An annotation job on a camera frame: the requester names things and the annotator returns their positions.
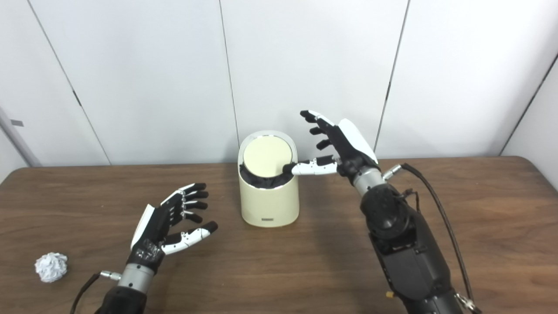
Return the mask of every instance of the crumpled paper ball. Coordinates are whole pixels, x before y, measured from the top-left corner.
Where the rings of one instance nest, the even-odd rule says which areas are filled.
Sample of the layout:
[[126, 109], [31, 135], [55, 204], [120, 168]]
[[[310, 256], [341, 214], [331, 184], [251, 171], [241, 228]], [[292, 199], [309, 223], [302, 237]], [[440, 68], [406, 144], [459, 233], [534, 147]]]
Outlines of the crumpled paper ball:
[[48, 253], [35, 262], [35, 272], [39, 274], [42, 282], [55, 282], [62, 278], [68, 271], [66, 261], [68, 257], [60, 253]]

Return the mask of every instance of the trash can lid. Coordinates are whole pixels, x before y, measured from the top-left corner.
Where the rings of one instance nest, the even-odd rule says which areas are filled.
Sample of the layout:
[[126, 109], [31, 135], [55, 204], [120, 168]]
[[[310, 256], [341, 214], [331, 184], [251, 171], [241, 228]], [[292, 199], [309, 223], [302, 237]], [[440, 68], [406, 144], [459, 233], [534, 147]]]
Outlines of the trash can lid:
[[292, 151], [280, 137], [267, 135], [251, 141], [244, 150], [244, 164], [261, 178], [272, 178], [283, 173], [283, 166], [291, 163]]

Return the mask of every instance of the robotic arm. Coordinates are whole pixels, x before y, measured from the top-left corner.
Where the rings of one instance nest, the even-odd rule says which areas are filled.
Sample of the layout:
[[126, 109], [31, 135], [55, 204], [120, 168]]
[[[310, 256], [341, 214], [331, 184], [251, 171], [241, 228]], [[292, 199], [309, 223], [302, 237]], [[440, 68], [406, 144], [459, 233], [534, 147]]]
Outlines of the robotic arm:
[[207, 208], [206, 203], [196, 200], [208, 196], [204, 189], [205, 183], [190, 184], [174, 191], [156, 208], [148, 204], [134, 232], [124, 272], [102, 271], [97, 277], [92, 277], [78, 294], [70, 313], [74, 313], [85, 289], [102, 276], [116, 280], [118, 284], [107, 292], [95, 314], [142, 314], [147, 290], [165, 255], [185, 250], [217, 230], [217, 223], [211, 221], [198, 228], [168, 234], [170, 227], [182, 220], [202, 222], [203, 219], [190, 210]]
[[324, 156], [312, 161], [287, 164], [283, 172], [317, 175], [338, 172], [347, 177], [361, 196], [370, 240], [394, 295], [409, 314], [462, 314], [459, 304], [480, 313], [471, 300], [457, 294], [450, 270], [424, 217], [411, 208], [386, 179], [400, 170], [396, 166], [382, 175], [378, 161], [364, 137], [347, 119], [338, 125], [314, 111], [302, 111], [313, 135], [325, 134], [322, 150], [333, 145], [338, 158]]

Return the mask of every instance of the cream trash can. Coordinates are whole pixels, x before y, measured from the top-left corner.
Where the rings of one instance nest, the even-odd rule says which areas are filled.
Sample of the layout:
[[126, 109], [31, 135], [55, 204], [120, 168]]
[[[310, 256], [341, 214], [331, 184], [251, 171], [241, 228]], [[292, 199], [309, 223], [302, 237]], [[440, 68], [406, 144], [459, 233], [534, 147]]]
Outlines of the cream trash can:
[[242, 218], [253, 226], [280, 227], [299, 216], [299, 179], [283, 174], [283, 166], [297, 162], [293, 140], [283, 132], [250, 134], [238, 153]]

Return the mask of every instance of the wooden table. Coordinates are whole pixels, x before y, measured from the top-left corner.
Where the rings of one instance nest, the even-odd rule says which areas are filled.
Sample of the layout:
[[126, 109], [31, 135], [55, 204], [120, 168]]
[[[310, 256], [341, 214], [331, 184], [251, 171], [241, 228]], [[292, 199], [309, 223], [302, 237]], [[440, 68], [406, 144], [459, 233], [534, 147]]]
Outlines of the wooden table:
[[[402, 160], [382, 160], [384, 169]], [[558, 193], [517, 157], [407, 160], [429, 179], [453, 223], [477, 304], [485, 313], [558, 311]], [[240, 216], [234, 164], [28, 168], [0, 185], [0, 313], [67, 313], [92, 273], [121, 272], [147, 203], [206, 182], [202, 213], [219, 230], [167, 256], [147, 313], [406, 313], [388, 299], [359, 197], [337, 175], [300, 180], [290, 226], [259, 229]], [[421, 208], [464, 292], [433, 201], [411, 174], [391, 181], [421, 194]], [[174, 228], [188, 229], [183, 223]], [[39, 281], [42, 254], [69, 257], [63, 279]], [[79, 313], [93, 313], [115, 285], [98, 280]]]

